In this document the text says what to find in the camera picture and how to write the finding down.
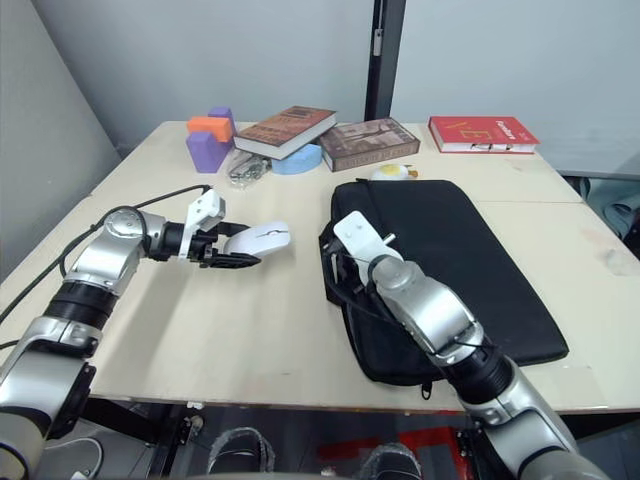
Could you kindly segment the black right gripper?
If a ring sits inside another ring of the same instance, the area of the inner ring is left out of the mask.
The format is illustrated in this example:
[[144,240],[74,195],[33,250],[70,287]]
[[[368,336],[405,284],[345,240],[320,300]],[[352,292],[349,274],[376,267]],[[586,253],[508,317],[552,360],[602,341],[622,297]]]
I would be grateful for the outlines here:
[[368,293],[360,278],[360,266],[368,267],[349,254],[337,239],[324,246],[324,280],[330,298],[339,298],[340,290],[350,299],[363,301]]

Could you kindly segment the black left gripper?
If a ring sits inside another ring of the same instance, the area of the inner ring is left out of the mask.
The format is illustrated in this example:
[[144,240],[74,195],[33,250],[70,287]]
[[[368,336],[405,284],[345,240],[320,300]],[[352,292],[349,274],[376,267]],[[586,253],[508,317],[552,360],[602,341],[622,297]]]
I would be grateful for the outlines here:
[[219,235],[231,238],[249,229],[248,225],[220,222],[208,230],[198,229],[191,237],[189,261],[200,267],[217,269],[243,269],[258,265],[261,259],[246,253],[218,254],[215,247]]

